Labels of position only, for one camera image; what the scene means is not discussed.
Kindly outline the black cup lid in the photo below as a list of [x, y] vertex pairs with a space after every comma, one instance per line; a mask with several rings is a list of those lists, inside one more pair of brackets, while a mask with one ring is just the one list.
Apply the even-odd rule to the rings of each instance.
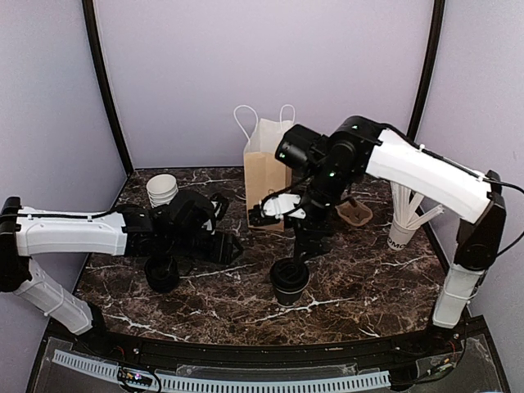
[[296, 264], [292, 258], [283, 258], [273, 263], [269, 279], [279, 291], [303, 291], [309, 282], [309, 269], [303, 263]]

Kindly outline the black paper coffee cup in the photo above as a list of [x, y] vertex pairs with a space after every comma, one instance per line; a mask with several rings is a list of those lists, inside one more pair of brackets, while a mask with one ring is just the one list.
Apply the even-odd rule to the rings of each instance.
[[284, 291], [278, 287], [273, 288], [273, 293], [277, 302], [282, 307], [292, 307], [297, 301], [300, 300], [304, 289], [298, 291]]

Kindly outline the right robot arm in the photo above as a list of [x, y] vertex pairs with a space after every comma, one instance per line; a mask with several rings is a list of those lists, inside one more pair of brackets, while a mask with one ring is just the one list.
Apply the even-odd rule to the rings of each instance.
[[411, 142], [398, 129], [351, 116], [330, 136], [296, 124], [286, 131], [275, 157], [310, 180], [303, 195], [275, 192], [262, 201], [265, 216], [325, 219], [342, 193], [368, 174], [428, 197], [460, 218], [457, 249], [437, 298], [432, 325], [418, 348], [435, 355], [449, 342], [481, 277], [499, 255], [506, 221], [496, 172], [482, 174]]

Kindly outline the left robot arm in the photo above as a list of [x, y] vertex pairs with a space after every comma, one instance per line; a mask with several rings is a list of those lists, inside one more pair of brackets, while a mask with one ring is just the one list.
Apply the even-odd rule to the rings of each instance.
[[47, 253], [146, 257], [146, 275], [158, 292], [176, 285], [178, 257], [229, 265], [243, 252], [237, 237], [216, 224], [228, 199], [182, 191], [151, 209], [125, 204], [107, 212], [77, 213], [24, 207], [9, 197], [1, 210], [1, 290], [12, 292], [83, 337], [98, 357], [115, 351], [115, 338], [95, 305], [80, 300], [34, 260]]

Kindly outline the cardboard cup carrier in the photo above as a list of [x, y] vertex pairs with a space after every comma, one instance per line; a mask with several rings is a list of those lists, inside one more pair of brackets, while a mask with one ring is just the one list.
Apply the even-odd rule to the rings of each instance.
[[373, 218], [373, 212], [362, 202], [349, 201], [336, 207], [338, 216], [346, 223], [354, 227], [362, 227]]

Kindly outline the stack of black lids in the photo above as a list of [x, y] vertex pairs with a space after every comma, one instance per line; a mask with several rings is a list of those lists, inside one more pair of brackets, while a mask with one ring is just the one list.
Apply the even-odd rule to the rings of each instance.
[[169, 293], [179, 284], [177, 262], [171, 255], [153, 256], [144, 264], [149, 287], [160, 294]]

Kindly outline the brown paper bag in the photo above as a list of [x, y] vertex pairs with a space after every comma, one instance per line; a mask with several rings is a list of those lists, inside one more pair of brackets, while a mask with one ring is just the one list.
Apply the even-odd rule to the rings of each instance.
[[[255, 127], [249, 134], [237, 117], [241, 108], [255, 115]], [[272, 192], [291, 185], [291, 169], [275, 159], [275, 151], [284, 133], [295, 124], [296, 110], [291, 104], [281, 107], [279, 120], [260, 118], [248, 105], [237, 106], [233, 117], [244, 133], [247, 143], [243, 150], [244, 179], [246, 191], [246, 212]]]

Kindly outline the stack of paper cups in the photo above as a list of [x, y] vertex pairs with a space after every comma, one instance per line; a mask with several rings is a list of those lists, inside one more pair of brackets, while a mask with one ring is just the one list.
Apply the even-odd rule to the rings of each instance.
[[148, 180], [147, 195], [153, 208], [169, 204], [178, 193], [177, 179], [171, 174], [159, 174]]

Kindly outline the white cup holding straws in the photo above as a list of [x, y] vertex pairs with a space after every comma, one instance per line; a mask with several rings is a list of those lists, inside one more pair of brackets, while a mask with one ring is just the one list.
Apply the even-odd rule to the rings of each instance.
[[386, 244], [394, 251], [403, 250], [413, 238], [418, 228], [406, 228], [396, 219], [393, 219]]

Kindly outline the wrapped paper straws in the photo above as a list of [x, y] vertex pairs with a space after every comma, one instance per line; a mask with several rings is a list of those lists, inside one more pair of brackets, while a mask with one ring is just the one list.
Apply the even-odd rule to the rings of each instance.
[[421, 205], [424, 195], [401, 186], [398, 183], [391, 182], [391, 195], [394, 208], [394, 221], [400, 226], [409, 230], [414, 230], [444, 213], [444, 207], [438, 205], [428, 212], [418, 215], [417, 208]]

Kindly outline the right black frame post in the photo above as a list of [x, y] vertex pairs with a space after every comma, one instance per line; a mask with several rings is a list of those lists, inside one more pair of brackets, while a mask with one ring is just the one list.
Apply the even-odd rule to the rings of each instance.
[[437, 51], [440, 43], [440, 34], [445, 14], [446, 0], [434, 0], [431, 14], [431, 23], [427, 39], [424, 62], [422, 65], [421, 77], [418, 90], [413, 104], [412, 115], [409, 121], [407, 136], [414, 141], [417, 137], [419, 126], [422, 121], [423, 111], [427, 102], [427, 97], [436, 63]]

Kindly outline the black frame post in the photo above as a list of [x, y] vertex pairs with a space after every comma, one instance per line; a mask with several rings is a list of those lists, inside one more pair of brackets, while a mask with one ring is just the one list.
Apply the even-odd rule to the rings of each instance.
[[134, 172], [134, 167], [131, 161], [129, 150], [124, 140], [124, 134], [120, 126], [120, 120], [118, 118], [110, 81], [106, 71], [106, 64], [104, 62], [104, 55], [102, 53], [102, 43], [97, 27], [95, 3], [93, 0], [82, 0], [81, 3], [91, 58], [93, 61], [95, 75], [97, 77], [99, 92], [102, 97], [102, 103], [106, 112], [106, 118], [110, 125], [111, 135], [115, 142], [120, 162], [124, 168], [126, 176], [129, 177]]
[[419, 126], [422, 121], [423, 111], [427, 102], [427, 97], [436, 63], [437, 51], [440, 43], [440, 34], [445, 14], [446, 0], [434, 0], [431, 14], [431, 23], [427, 39], [424, 62], [422, 65], [421, 77], [418, 90], [413, 104], [412, 115], [409, 121], [407, 136], [414, 141], [417, 137]]

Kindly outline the left black frame post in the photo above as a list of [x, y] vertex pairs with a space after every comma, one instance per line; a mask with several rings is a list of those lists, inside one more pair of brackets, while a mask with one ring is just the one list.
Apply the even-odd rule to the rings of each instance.
[[97, 27], [95, 3], [93, 0], [82, 0], [81, 3], [91, 58], [93, 61], [95, 75], [97, 77], [99, 92], [102, 97], [102, 103], [106, 112], [106, 118], [110, 125], [111, 135], [115, 142], [120, 162], [124, 168], [126, 176], [129, 177], [134, 172], [134, 167], [131, 161], [129, 150], [124, 140], [124, 134], [120, 126], [120, 120], [118, 118], [110, 81], [106, 71], [106, 64], [104, 62], [104, 55], [102, 53], [102, 43]]

